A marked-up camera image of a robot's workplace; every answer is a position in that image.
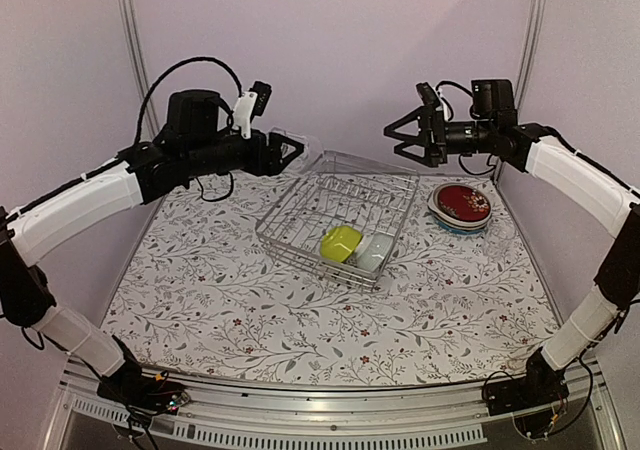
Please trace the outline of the dark red black plate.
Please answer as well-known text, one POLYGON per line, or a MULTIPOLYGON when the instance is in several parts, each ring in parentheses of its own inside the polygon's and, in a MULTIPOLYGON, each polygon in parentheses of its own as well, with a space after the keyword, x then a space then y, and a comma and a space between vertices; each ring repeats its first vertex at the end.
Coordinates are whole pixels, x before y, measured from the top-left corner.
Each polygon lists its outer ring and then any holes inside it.
POLYGON ((478 189, 463 184, 445 184, 434 190, 435 208, 459 223, 480 224, 491 217, 489 199, 478 189))

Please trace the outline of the clear glass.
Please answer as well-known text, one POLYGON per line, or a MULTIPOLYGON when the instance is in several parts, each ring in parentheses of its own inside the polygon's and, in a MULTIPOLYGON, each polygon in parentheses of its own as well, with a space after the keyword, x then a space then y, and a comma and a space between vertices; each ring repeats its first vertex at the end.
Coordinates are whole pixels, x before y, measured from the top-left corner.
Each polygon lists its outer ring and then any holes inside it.
POLYGON ((279 127, 272 127, 270 132, 271 135, 281 135, 285 138, 281 144, 284 159, 297 153, 297 156, 286 165, 286 173, 306 174, 324 158, 324 147, 320 140, 313 135, 296 134, 279 127))
POLYGON ((492 222, 484 230, 482 252, 490 259, 503 258, 509 251, 515 229, 511 225, 492 222))

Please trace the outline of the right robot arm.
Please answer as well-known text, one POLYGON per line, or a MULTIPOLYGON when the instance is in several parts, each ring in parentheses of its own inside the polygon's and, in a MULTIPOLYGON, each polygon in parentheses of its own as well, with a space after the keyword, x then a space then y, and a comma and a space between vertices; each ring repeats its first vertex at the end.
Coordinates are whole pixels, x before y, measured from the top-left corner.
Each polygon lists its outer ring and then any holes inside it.
POLYGON ((639 192, 574 149, 549 126, 521 124, 507 79, 474 80, 467 121, 446 116, 440 93, 416 86, 421 104, 388 124, 396 154, 435 168, 449 155, 489 154, 544 181, 578 204, 613 237, 593 288, 561 328, 527 361, 517 397, 537 406, 556 387, 563 371, 582 351, 622 320, 639 294, 639 192))

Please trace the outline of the white grey patterned bowl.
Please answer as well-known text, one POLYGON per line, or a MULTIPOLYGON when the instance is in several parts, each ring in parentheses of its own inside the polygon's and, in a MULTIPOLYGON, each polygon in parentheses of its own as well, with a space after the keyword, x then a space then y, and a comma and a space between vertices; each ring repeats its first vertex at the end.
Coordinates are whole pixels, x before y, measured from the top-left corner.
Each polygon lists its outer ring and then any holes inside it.
POLYGON ((393 238, 387 234, 364 235, 354 256, 356 267, 366 272, 376 272, 389 255, 393 238))

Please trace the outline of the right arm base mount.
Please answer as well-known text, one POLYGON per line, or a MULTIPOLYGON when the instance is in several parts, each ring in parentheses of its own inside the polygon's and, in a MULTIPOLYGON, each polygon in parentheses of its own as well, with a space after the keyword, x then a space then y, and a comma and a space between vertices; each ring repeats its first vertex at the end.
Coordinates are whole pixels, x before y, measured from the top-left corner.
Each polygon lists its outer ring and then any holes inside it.
POLYGON ((510 414, 521 436, 538 440, 548 438, 566 414, 569 390, 563 378, 538 385, 499 370, 485 379, 481 397, 490 416, 510 414))

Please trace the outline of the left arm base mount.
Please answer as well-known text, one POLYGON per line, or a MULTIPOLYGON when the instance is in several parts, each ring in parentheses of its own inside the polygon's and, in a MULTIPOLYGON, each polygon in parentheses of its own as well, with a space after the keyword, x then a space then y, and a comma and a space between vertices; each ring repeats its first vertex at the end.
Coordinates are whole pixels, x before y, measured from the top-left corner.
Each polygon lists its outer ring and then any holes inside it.
POLYGON ((169 378, 167 370, 153 376, 121 368, 111 377, 101 377, 97 395, 148 415, 176 414, 187 405, 186 387, 169 378))

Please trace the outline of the yellow green bowl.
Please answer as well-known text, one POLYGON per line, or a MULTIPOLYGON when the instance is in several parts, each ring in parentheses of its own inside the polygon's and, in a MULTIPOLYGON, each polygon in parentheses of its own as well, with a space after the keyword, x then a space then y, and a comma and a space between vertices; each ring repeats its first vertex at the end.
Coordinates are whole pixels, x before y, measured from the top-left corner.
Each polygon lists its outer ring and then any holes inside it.
POLYGON ((333 227, 321 240, 320 255, 333 262, 343 263, 355 252, 362 239, 363 234, 350 226, 333 227))

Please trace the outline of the clear glass front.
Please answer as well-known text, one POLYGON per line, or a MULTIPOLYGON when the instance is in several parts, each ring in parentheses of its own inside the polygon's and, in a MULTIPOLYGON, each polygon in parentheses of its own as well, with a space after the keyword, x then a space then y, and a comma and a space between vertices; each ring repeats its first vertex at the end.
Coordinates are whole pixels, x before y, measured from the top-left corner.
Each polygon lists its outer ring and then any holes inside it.
POLYGON ((324 147, 320 140, 313 135, 296 134, 279 127, 272 127, 270 132, 271 135, 281 135, 285 138, 281 144, 284 159, 297 153, 297 156, 286 165, 286 173, 306 174, 324 158, 324 147))

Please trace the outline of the pale green flower plate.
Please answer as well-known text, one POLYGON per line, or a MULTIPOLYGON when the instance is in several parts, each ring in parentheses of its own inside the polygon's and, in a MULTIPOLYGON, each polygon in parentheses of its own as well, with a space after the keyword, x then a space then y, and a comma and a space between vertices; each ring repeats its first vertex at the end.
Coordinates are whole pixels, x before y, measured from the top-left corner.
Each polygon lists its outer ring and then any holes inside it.
POLYGON ((432 193, 428 199, 428 208, 445 227, 463 233, 481 231, 492 216, 490 202, 477 192, 444 198, 432 193))

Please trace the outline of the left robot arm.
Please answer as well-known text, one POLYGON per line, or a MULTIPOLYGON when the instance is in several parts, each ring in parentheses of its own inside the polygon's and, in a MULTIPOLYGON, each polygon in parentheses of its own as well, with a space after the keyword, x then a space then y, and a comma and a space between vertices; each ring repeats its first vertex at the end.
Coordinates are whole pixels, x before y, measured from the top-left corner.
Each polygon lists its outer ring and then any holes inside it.
POLYGON ((281 132, 252 127, 271 96, 257 81, 236 88, 229 105, 216 91, 182 90, 168 100, 166 122, 151 141, 136 136, 99 168, 29 204, 1 214, 1 310, 11 324, 32 328, 84 360, 128 404, 148 396, 148 382, 123 346, 83 315, 57 305, 39 262, 52 250, 120 212, 150 204, 206 175, 243 171, 281 174, 305 151, 281 132))

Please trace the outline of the white ribbed plate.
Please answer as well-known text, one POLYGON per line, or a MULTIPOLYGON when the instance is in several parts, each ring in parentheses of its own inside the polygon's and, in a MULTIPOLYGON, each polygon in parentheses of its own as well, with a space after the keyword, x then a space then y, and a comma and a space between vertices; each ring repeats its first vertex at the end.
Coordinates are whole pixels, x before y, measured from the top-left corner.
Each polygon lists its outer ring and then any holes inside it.
POLYGON ((478 189, 465 184, 443 184, 427 199, 431 213, 442 223, 459 230, 484 228, 492 217, 489 199, 478 189))

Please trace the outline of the blue polka dot plate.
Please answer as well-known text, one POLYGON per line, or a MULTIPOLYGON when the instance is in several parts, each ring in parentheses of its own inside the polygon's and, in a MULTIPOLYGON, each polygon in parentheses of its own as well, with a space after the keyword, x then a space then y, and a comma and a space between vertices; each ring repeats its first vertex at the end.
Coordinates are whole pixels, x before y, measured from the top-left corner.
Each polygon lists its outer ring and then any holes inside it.
POLYGON ((442 229, 457 235, 475 235, 483 232, 488 226, 489 222, 481 222, 478 225, 465 226, 461 223, 450 222, 444 219, 442 216, 433 213, 432 217, 435 223, 442 229))

